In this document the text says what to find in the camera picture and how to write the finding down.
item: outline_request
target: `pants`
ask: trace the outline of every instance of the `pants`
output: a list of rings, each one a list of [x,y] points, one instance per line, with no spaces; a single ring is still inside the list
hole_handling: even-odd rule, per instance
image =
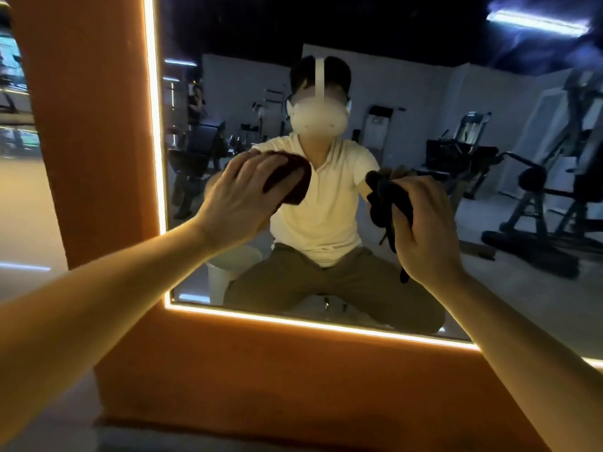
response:
[[[335,266],[322,268],[301,252],[277,243],[267,260],[230,284],[224,306],[282,314],[310,295],[341,298],[381,324],[405,333],[436,333],[444,307],[418,282],[399,280],[400,268],[358,247]]]

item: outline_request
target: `vr headset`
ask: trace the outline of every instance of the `vr headset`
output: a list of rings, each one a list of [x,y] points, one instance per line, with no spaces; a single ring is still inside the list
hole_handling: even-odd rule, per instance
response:
[[[318,58],[315,62],[315,86],[287,98],[291,127],[299,134],[343,135],[350,119],[350,98],[324,88],[324,59]]]

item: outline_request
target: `white bucket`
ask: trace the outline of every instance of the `white bucket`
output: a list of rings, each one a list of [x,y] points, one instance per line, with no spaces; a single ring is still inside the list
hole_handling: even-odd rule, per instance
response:
[[[251,246],[239,246],[207,260],[209,304],[222,306],[231,281],[262,261],[262,253]]]

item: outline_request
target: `black ceiling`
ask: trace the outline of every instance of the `black ceiling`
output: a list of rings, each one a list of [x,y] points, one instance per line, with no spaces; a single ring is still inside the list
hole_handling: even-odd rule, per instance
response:
[[[506,8],[589,20],[568,38],[491,24]],[[442,66],[471,62],[515,73],[603,66],[603,0],[161,0],[164,50],[290,66],[304,43]]]

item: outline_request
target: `black handheld tool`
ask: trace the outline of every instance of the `black handheld tool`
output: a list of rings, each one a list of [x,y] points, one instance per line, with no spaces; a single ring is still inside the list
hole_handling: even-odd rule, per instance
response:
[[[394,224],[391,217],[391,205],[403,212],[412,226],[412,204],[406,190],[401,188],[395,182],[389,180],[388,176],[382,175],[376,171],[370,171],[366,177],[367,185],[372,192],[368,195],[367,201],[371,205],[371,220],[380,228],[385,228],[385,234],[389,243],[389,248],[396,253],[396,238],[394,234]],[[400,282],[406,284],[410,276],[402,268],[400,272]]]

